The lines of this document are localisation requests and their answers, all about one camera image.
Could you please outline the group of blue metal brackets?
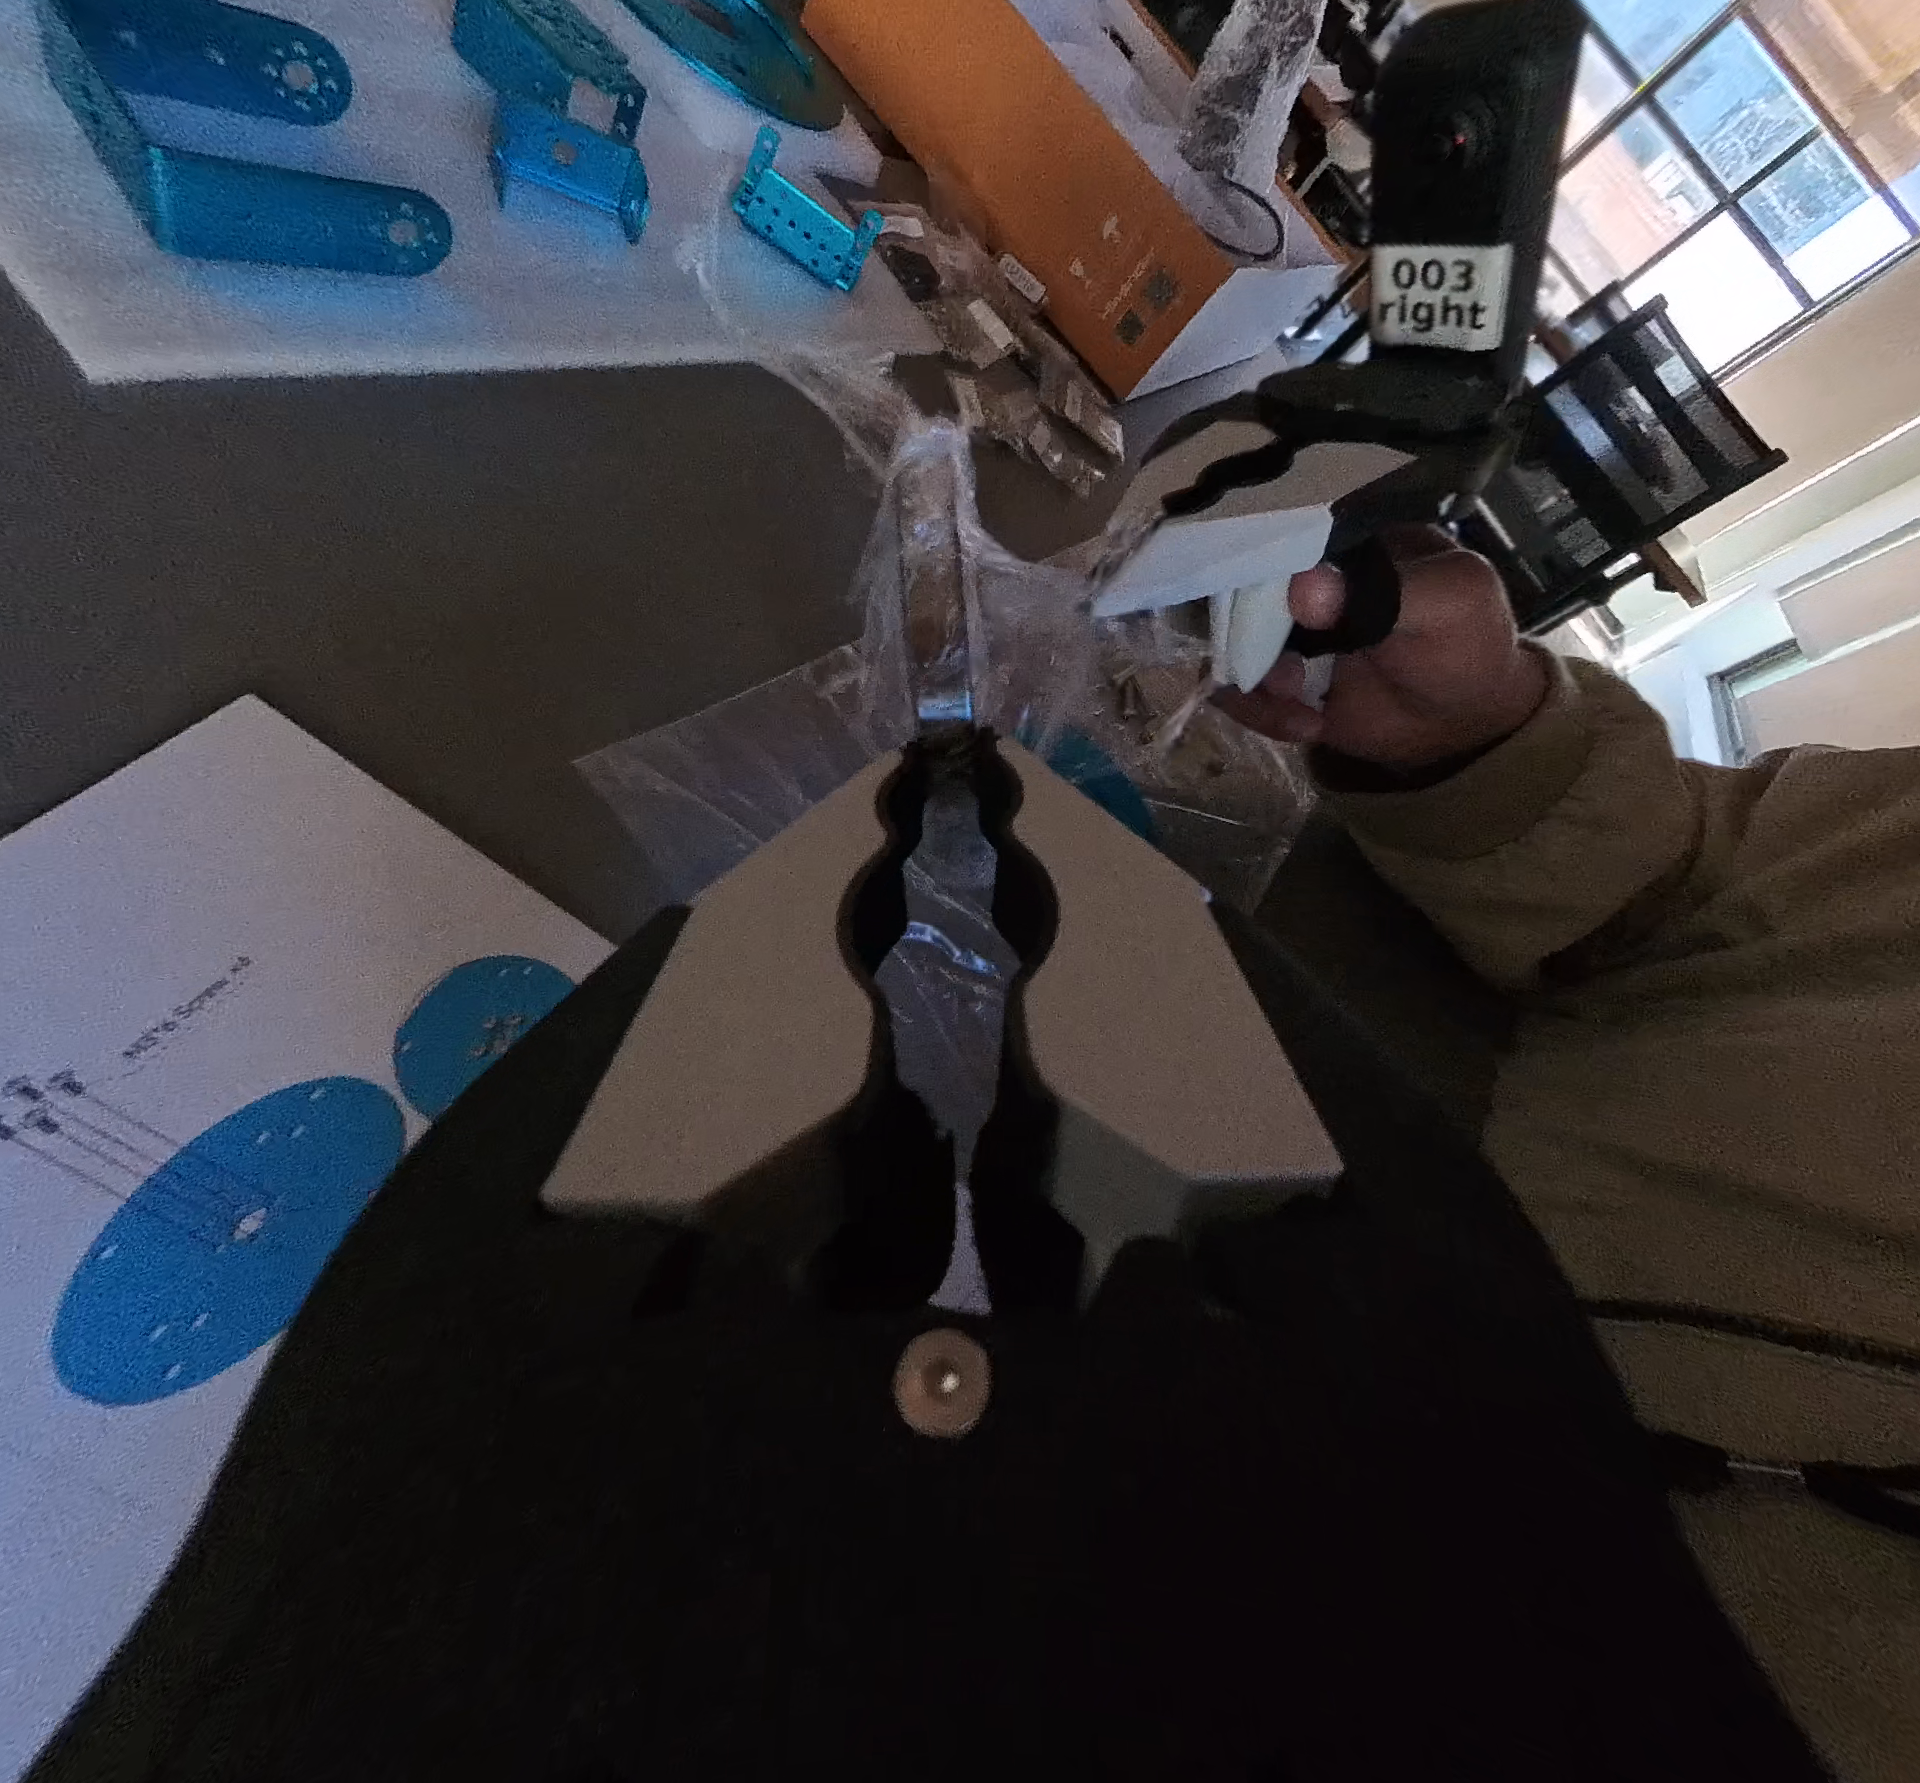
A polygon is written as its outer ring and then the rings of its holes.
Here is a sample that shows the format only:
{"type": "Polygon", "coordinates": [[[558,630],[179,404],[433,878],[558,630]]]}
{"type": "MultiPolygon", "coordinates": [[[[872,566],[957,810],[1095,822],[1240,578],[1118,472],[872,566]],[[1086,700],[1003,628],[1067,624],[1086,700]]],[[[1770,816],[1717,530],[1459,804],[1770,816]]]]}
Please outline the group of blue metal brackets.
{"type": "MultiPolygon", "coordinates": [[[[136,100],[318,130],[347,114],[345,56],[314,26],[222,0],[29,0],[41,64],[136,220],[185,260],[419,278],[453,228],[426,192],[183,150],[136,100]]],[[[646,232],[647,92],[574,0],[452,0],[447,40],[491,92],[497,188],[531,184],[646,232]]]]}

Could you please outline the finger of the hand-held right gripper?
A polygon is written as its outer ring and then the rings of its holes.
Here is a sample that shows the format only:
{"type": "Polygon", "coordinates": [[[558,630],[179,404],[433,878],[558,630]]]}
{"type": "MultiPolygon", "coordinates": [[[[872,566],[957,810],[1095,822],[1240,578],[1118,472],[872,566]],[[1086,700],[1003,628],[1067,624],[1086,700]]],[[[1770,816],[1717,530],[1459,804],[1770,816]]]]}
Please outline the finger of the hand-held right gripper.
{"type": "Polygon", "coordinates": [[[1146,524],[1235,522],[1309,506],[1303,452],[1280,468],[1281,432],[1244,404],[1196,410],[1146,452],[1127,512],[1146,524]]]}
{"type": "Polygon", "coordinates": [[[1308,446],[1277,478],[1185,516],[1162,514],[1092,590],[1098,620],[1290,582],[1329,552],[1333,506],[1413,460],[1376,446],[1308,446]]]}

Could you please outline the loose screws and nuts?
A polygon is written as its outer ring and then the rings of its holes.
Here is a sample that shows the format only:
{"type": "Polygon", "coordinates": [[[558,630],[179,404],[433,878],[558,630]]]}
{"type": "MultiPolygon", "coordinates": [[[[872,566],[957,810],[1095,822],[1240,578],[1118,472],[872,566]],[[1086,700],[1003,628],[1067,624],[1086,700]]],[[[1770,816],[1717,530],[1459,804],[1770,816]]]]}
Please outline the loose screws and nuts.
{"type": "Polygon", "coordinates": [[[1108,678],[1115,758],[1153,786],[1204,788],[1229,768],[1211,728],[1211,682],[1204,664],[1127,662],[1108,678]]]}

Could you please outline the orange cardboard box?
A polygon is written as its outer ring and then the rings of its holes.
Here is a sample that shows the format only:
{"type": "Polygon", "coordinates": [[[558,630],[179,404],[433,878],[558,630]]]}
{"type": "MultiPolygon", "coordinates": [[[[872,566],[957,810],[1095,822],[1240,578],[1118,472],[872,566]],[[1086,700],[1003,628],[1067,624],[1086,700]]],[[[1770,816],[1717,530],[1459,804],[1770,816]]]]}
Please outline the orange cardboard box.
{"type": "Polygon", "coordinates": [[[1173,186],[1172,130],[1108,40],[1118,0],[805,0],[852,92],[941,186],[963,226],[1044,286],[1044,314],[1105,390],[1153,396],[1273,346],[1335,284],[1280,192],[1242,260],[1173,186]]]}

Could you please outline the small blue U bracket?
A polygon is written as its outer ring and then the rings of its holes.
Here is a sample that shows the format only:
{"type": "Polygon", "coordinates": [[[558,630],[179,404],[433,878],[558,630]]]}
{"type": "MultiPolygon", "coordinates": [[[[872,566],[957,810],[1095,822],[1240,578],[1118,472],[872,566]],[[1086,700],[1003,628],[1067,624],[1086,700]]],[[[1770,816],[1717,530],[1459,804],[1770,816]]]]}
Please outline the small blue U bracket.
{"type": "Polygon", "coordinates": [[[780,132],[769,124],[762,126],[731,188],[733,218],[815,284],[852,294],[883,230],[883,218],[862,212],[852,224],[840,220],[780,174],[778,152],[780,132]]]}

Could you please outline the person's right hand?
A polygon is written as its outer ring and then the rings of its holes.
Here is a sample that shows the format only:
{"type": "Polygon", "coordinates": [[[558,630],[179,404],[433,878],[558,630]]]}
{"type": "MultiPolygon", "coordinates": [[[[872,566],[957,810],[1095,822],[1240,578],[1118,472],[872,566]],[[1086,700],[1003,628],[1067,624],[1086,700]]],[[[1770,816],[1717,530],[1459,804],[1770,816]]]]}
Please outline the person's right hand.
{"type": "Polygon", "coordinates": [[[1441,782],[1516,734],[1549,688],[1492,566],[1427,526],[1398,526],[1381,548],[1399,578],[1398,624],[1331,658],[1319,700],[1308,696],[1312,664],[1290,652],[1254,692],[1211,692],[1244,730],[1306,750],[1329,788],[1441,782]]]}

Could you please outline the white foam sheet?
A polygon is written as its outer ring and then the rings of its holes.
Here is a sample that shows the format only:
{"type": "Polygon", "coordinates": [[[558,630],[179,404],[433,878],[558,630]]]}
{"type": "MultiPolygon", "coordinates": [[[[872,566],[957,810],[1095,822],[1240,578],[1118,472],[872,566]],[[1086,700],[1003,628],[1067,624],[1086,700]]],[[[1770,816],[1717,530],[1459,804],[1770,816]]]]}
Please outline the white foam sheet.
{"type": "Polygon", "coordinates": [[[849,294],[741,230],[731,190],[758,118],[679,66],[615,0],[572,0],[627,56],[647,102],[636,146],[649,222],[546,190],[504,208],[487,170],[491,94],[449,44],[453,0],[224,0],[314,24],[347,60],[347,116],[322,128],[143,106],[157,138],[241,160],[424,188],[447,258],[413,280],[179,260],[95,160],[40,54],[32,0],[4,0],[4,278],[91,382],[465,374],[855,358],[930,342],[867,266],[849,294]]]}

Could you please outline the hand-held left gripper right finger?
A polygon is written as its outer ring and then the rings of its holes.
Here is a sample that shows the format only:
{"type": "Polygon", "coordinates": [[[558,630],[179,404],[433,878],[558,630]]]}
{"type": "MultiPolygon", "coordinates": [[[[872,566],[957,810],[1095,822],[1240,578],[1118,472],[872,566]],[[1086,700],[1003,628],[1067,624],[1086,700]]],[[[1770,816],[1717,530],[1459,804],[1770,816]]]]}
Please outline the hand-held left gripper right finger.
{"type": "Polygon", "coordinates": [[[1211,896],[1037,756],[972,760],[1013,954],[968,1172],[996,1310],[1086,1306],[1115,1256],[1331,1192],[1342,1162],[1211,896]]]}

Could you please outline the assembly manual booklet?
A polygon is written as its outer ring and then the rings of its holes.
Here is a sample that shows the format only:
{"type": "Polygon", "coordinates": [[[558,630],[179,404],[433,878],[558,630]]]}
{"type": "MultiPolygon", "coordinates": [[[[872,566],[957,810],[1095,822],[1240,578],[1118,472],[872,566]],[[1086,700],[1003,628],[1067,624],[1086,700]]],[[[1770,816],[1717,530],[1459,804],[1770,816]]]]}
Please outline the assembly manual booklet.
{"type": "Polygon", "coordinates": [[[611,946],[254,696],[4,838],[2,1769],[377,1186],[611,946]]]}

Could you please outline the bubble wrap packing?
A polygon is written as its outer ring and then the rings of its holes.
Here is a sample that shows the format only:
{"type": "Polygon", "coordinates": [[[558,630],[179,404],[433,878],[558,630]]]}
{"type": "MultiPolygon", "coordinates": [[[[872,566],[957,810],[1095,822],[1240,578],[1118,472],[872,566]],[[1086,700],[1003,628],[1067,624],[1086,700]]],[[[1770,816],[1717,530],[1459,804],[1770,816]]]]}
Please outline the bubble wrap packing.
{"type": "Polygon", "coordinates": [[[1326,14],[1327,0],[1232,0],[1182,106],[1187,168],[1251,190],[1276,180],[1326,14]]]}

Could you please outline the blue round metal disc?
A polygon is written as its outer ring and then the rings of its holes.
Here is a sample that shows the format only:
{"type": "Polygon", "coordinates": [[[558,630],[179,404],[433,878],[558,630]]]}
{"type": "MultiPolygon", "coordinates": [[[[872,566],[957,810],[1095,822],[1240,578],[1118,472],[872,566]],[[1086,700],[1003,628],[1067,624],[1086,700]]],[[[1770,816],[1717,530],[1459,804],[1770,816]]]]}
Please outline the blue round metal disc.
{"type": "Polygon", "coordinates": [[[1065,732],[1044,754],[1044,762],[1114,822],[1150,848],[1159,848],[1159,834],[1147,800],[1115,758],[1095,740],[1081,732],[1065,732]]]}

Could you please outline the large clear plastic bag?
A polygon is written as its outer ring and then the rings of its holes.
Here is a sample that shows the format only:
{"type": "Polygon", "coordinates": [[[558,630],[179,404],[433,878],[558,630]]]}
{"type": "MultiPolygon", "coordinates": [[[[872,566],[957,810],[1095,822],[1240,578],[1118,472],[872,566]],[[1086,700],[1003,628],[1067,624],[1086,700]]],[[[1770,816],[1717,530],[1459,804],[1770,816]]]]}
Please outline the large clear plastic bag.
{"type": "MultiPolygon", "coordinates": [[[[988,546],[976,582],[976,714],[1003,762],[1041,762],[1081,732],[1119,746],[1108,678],[1127,662],[1210,668],[1210,606],[1196,602],[1109,622],[1086,604],[1087,548],[1024,562],[988,546]]],[[[762,844],[872,766],[891,770],[916,740],[899,586],[869,552],[857,574],[864,628],[854,644],[706,710],[614,742],[577,768],[646,862],[652,898],[692,902],[762,844]]],[[[1315,798],[1300,756],[1211,706],[1225,776],[1204,788],[1153,786],[1115,762],[1153,814],[1163,858],[1215,900],[1251,912],[1308,830],[1315,798]]]]}

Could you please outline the pile of small screw bags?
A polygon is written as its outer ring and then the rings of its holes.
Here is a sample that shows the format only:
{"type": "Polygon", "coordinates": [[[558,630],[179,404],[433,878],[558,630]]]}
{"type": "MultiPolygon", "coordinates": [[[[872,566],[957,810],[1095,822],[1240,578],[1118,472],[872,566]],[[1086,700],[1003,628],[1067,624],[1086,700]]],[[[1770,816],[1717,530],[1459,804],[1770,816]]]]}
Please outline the pile of small screw bags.
{"type": "Polygon", "coordinates": [[[873,258],[923,318],[957,420],[1076,500],[1118,474],[1114,404],[1044,316],[1044,286],[922,206],[879,202],[873,258]]]}

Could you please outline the person's right forearm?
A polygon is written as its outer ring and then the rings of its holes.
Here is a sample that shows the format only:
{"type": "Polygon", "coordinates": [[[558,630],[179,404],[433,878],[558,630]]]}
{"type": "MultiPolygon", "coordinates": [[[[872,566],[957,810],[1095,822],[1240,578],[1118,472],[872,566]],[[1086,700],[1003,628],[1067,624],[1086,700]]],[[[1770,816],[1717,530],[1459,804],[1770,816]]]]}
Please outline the person's right forearm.
{"type": "Polygon", "coordinates": [[[1682,758],[1618,676],[1533,652],[1548,690],[1473,756],[1312,774],[1374,874],[1507,994],[1727,986],[1914,998],[1917,754],[1682,758]]]}

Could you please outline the person's beige jacket torso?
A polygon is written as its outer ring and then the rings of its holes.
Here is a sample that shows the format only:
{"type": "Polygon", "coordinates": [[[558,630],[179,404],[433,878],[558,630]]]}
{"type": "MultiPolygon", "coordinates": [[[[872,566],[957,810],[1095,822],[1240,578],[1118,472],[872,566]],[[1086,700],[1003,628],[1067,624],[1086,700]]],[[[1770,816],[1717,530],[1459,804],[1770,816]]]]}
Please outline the person's beige jacket torso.
{"type": "MultiPolygon", "coordinates": [[[[1483,1142],[1631,1408],[1737,1460],[1915,1462],[1915,982],[1842,946],[1560,990],[1483,1142]]],[[[1780,1484],[1671,1514],[1840,1779],[1915,1779],[1915,1542],[1780,1484]]]]}

